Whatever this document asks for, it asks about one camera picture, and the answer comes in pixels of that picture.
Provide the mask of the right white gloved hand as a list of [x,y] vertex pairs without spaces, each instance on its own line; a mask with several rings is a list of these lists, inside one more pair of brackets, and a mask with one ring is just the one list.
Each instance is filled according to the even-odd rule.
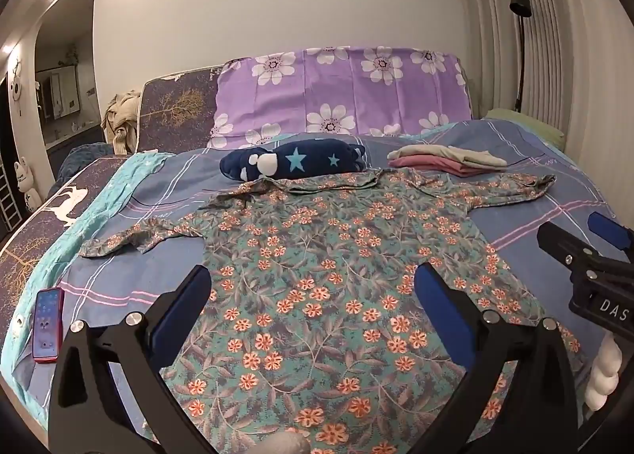
[[608,331],[593,361],[590,378],[584,392],[584,403],[590,411],[599,411],[605,406],[607,397],[614,393],[619,383],[622,363],[622,351],[614,335]]

